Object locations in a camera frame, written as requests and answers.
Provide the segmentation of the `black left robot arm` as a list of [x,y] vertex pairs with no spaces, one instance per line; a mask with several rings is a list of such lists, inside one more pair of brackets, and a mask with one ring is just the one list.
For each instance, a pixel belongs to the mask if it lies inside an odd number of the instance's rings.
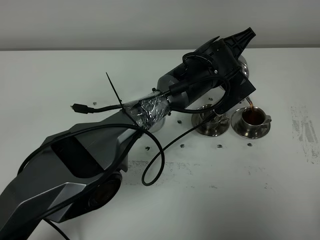
[[100,122],[79,123],[49,136],[31,153],[0,196],[0,229],[61,223],[107,204],[117,193],[128,152],[171,112],[194,114],[189,106],[209,90],[224,94],[210,110],[221,115],[255,91],[239,57],[255,37],[251,28],[215,37],[185,54],[150,95],[116,106]]

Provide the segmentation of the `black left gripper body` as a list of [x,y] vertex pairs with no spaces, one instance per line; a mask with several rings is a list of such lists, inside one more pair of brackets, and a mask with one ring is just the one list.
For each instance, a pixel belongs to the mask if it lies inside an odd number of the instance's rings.
[[230,92],[227,99],[214,111],[221,115],[241,100],[253,93],[256,88],[249,79],[242,73],[238,58],[233,56],[224,39],[211,39],[196,49],[196,52],[209,55],[218,64],[218,74],[225,77],[230,83]]

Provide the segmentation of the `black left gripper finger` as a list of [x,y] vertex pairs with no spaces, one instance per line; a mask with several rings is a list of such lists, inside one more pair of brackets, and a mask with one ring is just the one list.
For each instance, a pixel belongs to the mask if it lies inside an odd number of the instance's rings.
[[252,30],[251,27],[246,30],[225,37],[223,39],[224,43],[229,47],[233,56],[239,58],[242,52],[245,50],[249,42],[256,36],[256,33]]

